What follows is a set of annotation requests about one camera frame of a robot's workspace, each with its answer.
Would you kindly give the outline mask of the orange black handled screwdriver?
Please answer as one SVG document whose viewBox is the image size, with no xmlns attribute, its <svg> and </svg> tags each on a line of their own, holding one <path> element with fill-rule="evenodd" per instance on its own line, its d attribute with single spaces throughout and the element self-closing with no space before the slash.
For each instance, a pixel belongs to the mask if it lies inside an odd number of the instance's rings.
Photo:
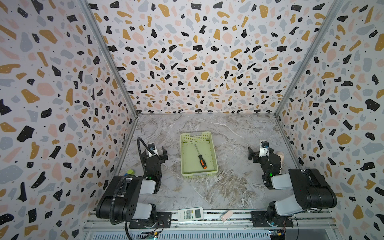
<svg viewBox="0 0 384 240">
<path fill-rule="evenodd" d="M 197 152 L 198 152 L 198 158 L 199 158 L 199 160 L 200 160 L 200 164 L 201 164 L 202 168 L 203 168 L 203 169 L 206 169 L 206 168 L 207 168 L 207 164 L 206 164 L 206 162 L 205 162 L 205 160 L 204 160 L 202 154 L 199 152 L 199 149 L 198 149 L 198 147 L 197 147 L 196 144 L 195 144 L 195 148 L 196 148 L 196 150 L 197 150 Z"/>
</svg>

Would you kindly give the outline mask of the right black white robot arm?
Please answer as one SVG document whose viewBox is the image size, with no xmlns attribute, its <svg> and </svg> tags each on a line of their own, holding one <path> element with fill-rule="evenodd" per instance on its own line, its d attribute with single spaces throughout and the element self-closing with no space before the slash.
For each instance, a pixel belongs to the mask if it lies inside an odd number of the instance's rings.
<svg viewBox="0 0 384 240">
<path fill-rule="evenodd" d="M 284 156 L 274 153 L 268 142 L 261 142 L 258 152 L 248 148 L 248 158 L 260 164 L 264 185 L 269 190 L 293 190 L 291 196 L 269 203 L 263 219 L 270 225 L 279 226 L 289 217 L 307 210 L 321 211 L 337 205 L 335 192 L 319 170 L 288 169 L 283 174 Z"/>
</svg>

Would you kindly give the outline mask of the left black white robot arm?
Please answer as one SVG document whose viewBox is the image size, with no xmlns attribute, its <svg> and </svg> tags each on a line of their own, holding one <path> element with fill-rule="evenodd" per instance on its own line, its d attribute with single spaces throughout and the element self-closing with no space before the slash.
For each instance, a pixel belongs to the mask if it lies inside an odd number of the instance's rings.
<svg viewBox="0 0 384 240">
<path fill-rule="evenodd" d="M 108 185 L 100 202 L 96 207 L 99 219 L 110 221 L 111 224 L 131 223 L 132 227 L 140 226 L 153 228 L 158 223 L 157 208 L 154 204 L 139 202 L 141 195 L 154 195 L 161 186 L 161 164 L 168 160 L 168 153 L 158 155 L 154 144 L 150 144 L 154 154 L 144 151 L 140 154 L 144 161 L 146 176 L 115 176 Z"/>
</svg>

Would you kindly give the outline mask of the beige wooden pestle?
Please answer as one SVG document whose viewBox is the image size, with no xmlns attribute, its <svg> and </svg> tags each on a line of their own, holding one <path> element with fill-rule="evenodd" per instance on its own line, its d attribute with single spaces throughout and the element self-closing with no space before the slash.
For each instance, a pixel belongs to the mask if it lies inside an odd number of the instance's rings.
<svg viewBox="0 0 384 240">
<path fill-rule="evenodd" d="M 282 171 L 283 171 L 282 166 L 283 166 L 285 156 L 284 156 L 284 153 L 282 153 L 282 152 L 277 152 L 276 155 L 280 158 L 280 162 L 278 163 L 278 167 L 280 170 L 279 174 L 282 174 Z"/>
</svg>

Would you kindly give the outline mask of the green yellow toy cube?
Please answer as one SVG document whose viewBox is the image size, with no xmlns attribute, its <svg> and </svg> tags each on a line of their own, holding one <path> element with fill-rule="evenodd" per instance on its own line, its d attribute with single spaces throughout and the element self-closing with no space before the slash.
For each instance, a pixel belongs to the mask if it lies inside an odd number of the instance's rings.
<svg viewBox="0 0 384 240">
<path fill-rule="evenodd" d="M 135 171 L 132 170 L 132 169 L 129 169 L 127 172 L 126 172 L 127 175 L 134 175 L 135 174 Z"/>
</svg>

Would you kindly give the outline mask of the light green plastic basket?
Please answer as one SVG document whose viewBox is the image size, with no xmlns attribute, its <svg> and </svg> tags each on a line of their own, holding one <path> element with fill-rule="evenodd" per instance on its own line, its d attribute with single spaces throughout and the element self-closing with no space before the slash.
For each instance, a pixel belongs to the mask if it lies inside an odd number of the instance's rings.
<svg viewBox="0 0 384 240">
<path fill-rule="evenodd" d="M 214 176 L 218 161 L 211 132 L 183 133 L 181 141 L 181 174 L 185 179 Z"/>
</svg>

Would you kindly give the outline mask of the white remote control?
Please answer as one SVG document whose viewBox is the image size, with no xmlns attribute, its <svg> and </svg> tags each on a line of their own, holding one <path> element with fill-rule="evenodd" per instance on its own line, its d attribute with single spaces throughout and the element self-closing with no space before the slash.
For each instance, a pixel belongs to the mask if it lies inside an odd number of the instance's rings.
<svg viewBox="0 0 384 240">
<path fill-rule="evenodd" d="M 202 207 L 178 210 L 178 222 L 191 222 L 204 219 L 204 210 Z"/>
</svg>

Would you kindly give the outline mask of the pink eraser block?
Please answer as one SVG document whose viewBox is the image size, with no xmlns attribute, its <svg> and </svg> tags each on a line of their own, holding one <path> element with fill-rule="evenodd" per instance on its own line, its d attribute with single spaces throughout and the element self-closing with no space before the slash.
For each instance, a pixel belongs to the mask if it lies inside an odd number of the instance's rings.
<svg viewBox="0 0 384 240">
<path fill-rule="evenodd" d="M 232 215 L 233 215 L 233 211 L 229 210 L 226 213 L 224 213 L 223 215 L 221 215 L 220 219 L 224 223 L 227 220 L 229 220 L 232 217 Z"/>
</svg>

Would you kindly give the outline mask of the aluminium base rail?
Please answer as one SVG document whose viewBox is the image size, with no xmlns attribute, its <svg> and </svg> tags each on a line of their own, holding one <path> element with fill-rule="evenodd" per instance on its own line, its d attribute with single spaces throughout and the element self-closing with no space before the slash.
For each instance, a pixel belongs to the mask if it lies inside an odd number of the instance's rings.
<svg viewBox="0 0 384 240">
<path fill-rule="evenodd" d="M 234 210 L 222 222 L 227 210 L 204 210 L 199 221 L 179 222 L 178 212 L 169 210 L 165 223 L 169 228 L 157 228 L 154 235 L 149 229 L 130 229 L 133 240 L 340 240 L 342 239 L 329 211 L 303 212 L 289 218 L 281 227 L 255 225 L 261 215 L 254 210 Z"/>
</svg>

